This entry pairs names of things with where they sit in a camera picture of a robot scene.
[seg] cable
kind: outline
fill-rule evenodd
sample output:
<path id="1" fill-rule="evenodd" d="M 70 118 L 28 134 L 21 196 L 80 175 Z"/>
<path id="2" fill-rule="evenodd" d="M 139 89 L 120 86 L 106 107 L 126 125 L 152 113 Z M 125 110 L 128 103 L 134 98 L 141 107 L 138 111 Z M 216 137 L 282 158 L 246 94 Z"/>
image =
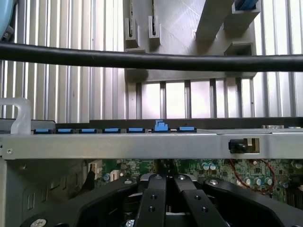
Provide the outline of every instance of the cable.
<path id="1" fill-rule="evenodd" d="M 0 42 L 0 59 L 55 65 L 182 71 L 303 71 L 303 55 L 187 56 L 63 49 Z"/>
<path id="2" fill-rule="evenodd" d="M 268 189 L 265 190 L 265 192 L 272 192 L 272 190 L 273 190 L 273 188 L 274 188 L 274 186 L 275 186 L 275 183 L 276 183 L 275 171 L 274 171 L 274 169 L 270 166 L 270 164 L 269 164 L 267 161 L 265 161 L 264 159 L 260 159 L 260 161 L 265 163 L 265 165 L 269 168 L 269 170 L 270 170 L 270 172 L 271 172 L 271 175 L 272 175 L 272 177 L 273 177 L 273 183 L 270 185 L 270 187 L 269 187 Z M 237 172 L 237 170 L 236 170 L 235 164 L 234 164 L 234 162 L 233 162 L 232 159 L 230 159 L 230 164 L 231 164 L 231 167 L 232 167 L 232 171 L 233 171 L 233 173 L 235 174 L 237 180 L 238 180 L 244 187 L 247 187 L 247 188 L 249 188 L 249 189 L 251 189 L 251 190 L 253 190 L 253 191 L 255 191 L 255 192 L 263 192 L 263 191 L 258 190 L 258 189 L 252 189 L 249 185 L 247 185 L 244 181 L 242 181 L 242 179 L 240 178 L 240 176 L 239 176 L 239 174 L 238 174 L 238 172 Z"/>

